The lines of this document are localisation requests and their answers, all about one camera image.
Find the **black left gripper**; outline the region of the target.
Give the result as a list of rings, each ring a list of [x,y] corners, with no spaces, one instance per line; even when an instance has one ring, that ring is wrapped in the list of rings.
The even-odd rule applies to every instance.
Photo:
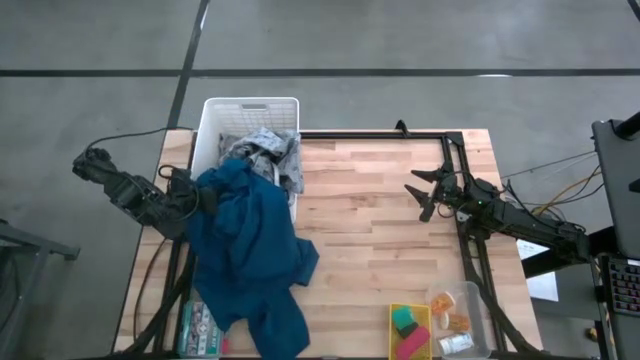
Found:
[[[167,195],[169,197],[168,220],[170,222],[185,221],[198,211],[212,216],[218,212],[216,190],[211,187],[199,188],[191,178],[189,170],[171,169]]]

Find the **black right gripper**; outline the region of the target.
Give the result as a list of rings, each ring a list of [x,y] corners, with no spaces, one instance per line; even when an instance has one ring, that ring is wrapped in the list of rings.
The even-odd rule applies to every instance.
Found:
[[[433,171],[412,170],[411,173],[429,183],[436,182],[433,199],[427,192],[408,184],[404,185],[404,188],[414,197],[422,209],[419,215],[421,222],[428,223],[431,220],[435,205],[445,205],[454,210],[462,205],[468,173],[464,170],[455,170],[452,162],[445,162],[440,168]]]

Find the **blue cloth garment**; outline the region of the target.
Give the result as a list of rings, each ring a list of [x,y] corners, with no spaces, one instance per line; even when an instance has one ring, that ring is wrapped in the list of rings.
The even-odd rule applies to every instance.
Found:
[[[296,360],[310,336],[291,288],[310,283],[319,254],[296,235],[284,190],[238,159],[196,184],[215,195],[216,209],[188,221],[195,289],[221,330],[247,321],[263,360]]]

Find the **grey patterned cloth gown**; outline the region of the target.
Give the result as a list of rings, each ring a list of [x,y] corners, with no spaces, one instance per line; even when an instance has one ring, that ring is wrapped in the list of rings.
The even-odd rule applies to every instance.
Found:
[[[296,130],[261,127],[243,137],[222,134],[219,151],[219,165],[228,159],[246,162],[253,172],[283,188],[290,206],[304,192],[301,135]]]

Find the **orange pill bottle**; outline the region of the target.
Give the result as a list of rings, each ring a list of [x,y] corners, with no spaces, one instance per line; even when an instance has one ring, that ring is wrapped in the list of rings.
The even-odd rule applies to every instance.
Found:
[[[446,313],[455,306],[456,300],[454,296],[447,291],[436,294],[430,301],[432,313],[435,315]]]
[[[440,328],[455,333],[468,332],[471,329],[471,320],[466,315],[444,312],[439,316]]]

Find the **green block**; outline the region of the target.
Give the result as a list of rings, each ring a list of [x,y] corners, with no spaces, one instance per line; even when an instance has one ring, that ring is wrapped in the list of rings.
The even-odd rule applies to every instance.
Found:
[[[391,320],[398,331],[417,324],[412,309],[406,305],[394,307],[391,311]]]

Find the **pinkish red block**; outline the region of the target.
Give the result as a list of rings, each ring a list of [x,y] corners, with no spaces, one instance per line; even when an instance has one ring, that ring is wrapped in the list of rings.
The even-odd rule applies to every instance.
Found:
[[[429,331],[418,326],[396,346],[395,360],[430,360]]]

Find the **white perforated plastic basket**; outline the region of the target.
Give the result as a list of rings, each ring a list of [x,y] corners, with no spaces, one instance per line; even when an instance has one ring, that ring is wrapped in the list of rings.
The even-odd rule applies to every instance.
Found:
[[[218,164],[222,134],[243,137],[261,127],[274,132],[296,130],[301,135],[299,101],[293,97],[220,97],[207,100],[196,135],[191,178],[196,180],[203,173],[219,168],[238,168],[249,178],[265,183],[270,189],[278,190],[288,206],[290,220],[295,221],[299,195],[290,206],[284,189],[253,172],[246,162],[228,159],[221,165]]]

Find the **yellow plastic tray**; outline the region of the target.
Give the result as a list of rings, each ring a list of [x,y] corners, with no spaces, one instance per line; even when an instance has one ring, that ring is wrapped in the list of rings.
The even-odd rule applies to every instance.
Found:
[[[389,306],[389,340],[388,340],[388,360],[395,360],[396,346],[401,342],[402,338],[399,336],[391,320],[391,311],[394,307],[406,305],[412,309],[414,318],[419,326],[426,328],[430,333],[429,350],[430,360],[432,360],[433,350],[431,345],[432,331],[431,331],[431,309],[427,305],[415,305],[415,304],[400,304],[392,303]]]

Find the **clear plastic container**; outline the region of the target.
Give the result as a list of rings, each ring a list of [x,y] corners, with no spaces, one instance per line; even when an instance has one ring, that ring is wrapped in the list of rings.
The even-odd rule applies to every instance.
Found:
[[[478,286],[468,281],[432,285],[426,293],[426,304],[430,306],[431,299],[443,291],[451,293],[456,300],[456,306],[447,312],[466,315],[470,318],[471,329],[463,333],[468,333],[472,336],[474,347],[456,354],[443,355],[439,348],[438,340],[459,333],[442,330],[439,323],[441,314],[435,315],[431,310],[432,344],[435,355],[442,360],[487,360],[491,353],[491,338],[485,329],[487,311],[481,301]]]

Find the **green first aid kit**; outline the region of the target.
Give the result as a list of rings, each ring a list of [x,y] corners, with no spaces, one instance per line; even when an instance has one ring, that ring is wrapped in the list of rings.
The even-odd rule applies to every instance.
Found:
[[[223,355],[224,338],[204,302],[190,300],[185,304],[177,350],[181,358],[218,359]]]

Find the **black stand beam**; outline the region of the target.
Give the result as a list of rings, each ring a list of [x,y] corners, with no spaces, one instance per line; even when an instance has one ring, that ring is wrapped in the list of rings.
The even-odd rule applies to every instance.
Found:
[[[617,254],[617,235],[613,226],[588,235],[580,235],[574,244],[549,250],[521,261],[527,279],[581,264],[590,264],[599,255]]]

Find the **white paper sheet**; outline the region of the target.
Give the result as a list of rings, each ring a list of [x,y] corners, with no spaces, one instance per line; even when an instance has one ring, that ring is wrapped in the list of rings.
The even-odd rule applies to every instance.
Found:
[[[519,257],[522,261],[548,251],[547,247],[537,245],[525,240],[518,239],[516,241]],[[543,275],[528,278],[526,280],[529,295],[532,298],[558,302],[558,288],[556,282],[556,273],[550,272]]]

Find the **grey metal stand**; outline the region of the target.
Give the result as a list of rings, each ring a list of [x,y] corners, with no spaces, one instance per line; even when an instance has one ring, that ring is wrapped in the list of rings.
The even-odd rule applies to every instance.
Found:
[[[77,259],[80,248],[68,246],[53,240],[31,234],[13,227],[5,220],[0,220],[0,240],[11,243],[9,251],[11,255],[8,262],[15,266],[15,254],[24,252],[33,255],[33,262],[26,278],[21,280],[19,271],[16,271],[15,290],[16,298],[11,305],[7,317],[0,324],[0,360],[10,360],[15,353],[23,325],[26,319],[26,311],[32,298],[38,281],[40,280],[44,265],[50,255],[61,255],[66,261]]]

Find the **grey monitor back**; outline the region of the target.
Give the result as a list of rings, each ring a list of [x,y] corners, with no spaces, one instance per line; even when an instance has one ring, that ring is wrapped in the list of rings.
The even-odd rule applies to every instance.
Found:
[[[591,125],[617,248],[640,260],[640,111]]]

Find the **keyboard with coloured keys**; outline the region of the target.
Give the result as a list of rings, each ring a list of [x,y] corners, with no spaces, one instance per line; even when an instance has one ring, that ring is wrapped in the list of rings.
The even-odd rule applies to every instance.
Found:
[[[614,313],[640,317],[640,261],[605,257],[603,284]]]

